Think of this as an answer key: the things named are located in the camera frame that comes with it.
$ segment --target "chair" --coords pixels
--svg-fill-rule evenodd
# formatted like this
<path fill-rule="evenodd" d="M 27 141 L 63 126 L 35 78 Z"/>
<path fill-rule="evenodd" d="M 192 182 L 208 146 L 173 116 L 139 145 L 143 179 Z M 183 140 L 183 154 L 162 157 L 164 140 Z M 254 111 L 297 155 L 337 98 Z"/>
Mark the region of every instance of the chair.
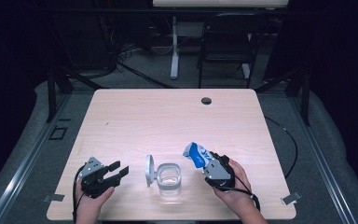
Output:
<path fill-rule="evenodd" d="M 221 13 L 212 16 L 203 26 L 200 56 L 197 67 L 199 88 L 202 80 L 202 63 L 250 64 L 246 84 L 249 88 L 255 67 L 260 37 L 267 31 L 269 20 L 258 14 Z"/>

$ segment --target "wooden table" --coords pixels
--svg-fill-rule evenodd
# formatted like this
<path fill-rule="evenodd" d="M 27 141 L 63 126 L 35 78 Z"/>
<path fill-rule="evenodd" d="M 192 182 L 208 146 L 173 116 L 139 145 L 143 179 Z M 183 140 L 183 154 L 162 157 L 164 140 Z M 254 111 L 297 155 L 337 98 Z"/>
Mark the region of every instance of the wooden table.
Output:
<path fill-rule="evenodd" d="M 204 97 L 212 103 L 204 105 Z M 74 176 L 93 156 L 105 165 L 130 166 L 101 220 L 238 219 L 215 197 L 201 169 L 182 156 L 191 142 L 244 167 L 265 218 L 296 216 L 292 204 L 281 202 L 290 193 L 255 92 L 182 89 L 96 91 L 56 190 L 65 197 L 51 202 L 48 218 L 72 219 Z M 166 162 L 181 167 L 180 197 L 160 196 L 156 182 L 146 186 L 146 154 L 153 155 L 156 169 Z"/>
<path fill-rule="evenodd" d="M 153 0 L 154 7 L 286 7 L 288 0 Z"/>

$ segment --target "dark background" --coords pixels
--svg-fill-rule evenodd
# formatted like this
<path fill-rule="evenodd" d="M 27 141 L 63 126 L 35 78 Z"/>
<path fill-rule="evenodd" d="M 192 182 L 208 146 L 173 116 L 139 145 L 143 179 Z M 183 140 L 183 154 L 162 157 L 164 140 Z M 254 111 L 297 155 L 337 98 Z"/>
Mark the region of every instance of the dark background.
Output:
<path fill-rule="evenodd" d="M 76 6 L 66 6 L 64 1 L 47 2 L 56 7 L 103 7 L 87 0 Z M 133 4 L 110 3 L 116 4 L 110 7 Z M 150 1 L 138 3 L 138 7 L 150 7 Z M 42 7 L 48 4 L 37 3 Z M 145 17 L 118 20 L 116 27 L 103 28 L 101 18 L 95 16 L 41 20 L 21 10 L 34 5 L 32 1 L 0 1 L 0 170 L 30 118 L 36 99 L 34 87 L 47 80 L 52 66 L 110 67 L 120 42 L 115 39 L 112 45 L 106 31 L 117 29 L 147 49 L 151 38 L 148 26 L 158 26 L 159 22 L 158 18 Z M 278 77 L 297 67 L 310 71 L 311 90 L 338 126 L 347 160 L 358 175 L 358 2 L 292 0 L 288 10 L 325 12 L 327 16 L 320 20 L 283 20 L 265 78 Z"/>

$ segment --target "chair leg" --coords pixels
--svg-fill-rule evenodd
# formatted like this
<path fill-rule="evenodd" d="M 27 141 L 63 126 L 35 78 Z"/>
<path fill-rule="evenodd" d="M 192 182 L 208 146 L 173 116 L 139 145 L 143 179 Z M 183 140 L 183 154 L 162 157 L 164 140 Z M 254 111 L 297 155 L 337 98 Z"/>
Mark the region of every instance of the chair leg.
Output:
<path fill-rule="evenodd" d="M 202 80 L 202 60 L 200 60 L 200 67 L 199 67 L 199 89 L 201 89 L 201 80 Z"/>
<path fill-rule="evenodd" d="M 199 59 L 197 60 L 197 69 L 200 69 L 201 64 L 201 56 L 199 56 Z"/>
<path fill-rule="evenodd" d="M 246 83 L 246 89 L 249 89 L 249 87 L 251 86 L 254 67 L 255 67 L 255 61 L 252 62 L 251 69 L 249 71 L 249 77 L 248 77 L 248 82 Z"/>

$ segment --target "person's hand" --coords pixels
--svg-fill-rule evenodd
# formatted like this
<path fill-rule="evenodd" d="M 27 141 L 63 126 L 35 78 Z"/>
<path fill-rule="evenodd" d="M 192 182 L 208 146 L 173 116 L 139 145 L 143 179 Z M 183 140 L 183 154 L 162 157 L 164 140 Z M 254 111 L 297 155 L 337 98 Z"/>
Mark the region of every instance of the person's hand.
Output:
<path fill-rule="evenodd" d="M 228 164 L 232 167 L 235 173 L 235 188 L 252 190 L 248 177 L 243 168 L 234 160 L 230 160 Z M 227 207 L 234 212 L 243 223 L 267 223 L 261 213 L 255 207 L 253 199 L 245 193 L 237 191 L 224 192 L 220 189 L 213 188 L 214 194 L 221 199 Z"/>
<path fill-rule="evenodd" d="M 115 189 L 111 187 L 101 196 L 93 199 L 83 195 L 83 190 L 81 190 L 81 179 L 78 179 L 76 183 L 76 201 L 78 203 L 76 210 L 76 224 L 96 223 L 103 204 L 110 198 L 110 196 L 112 196 L 114 191 Z"/>

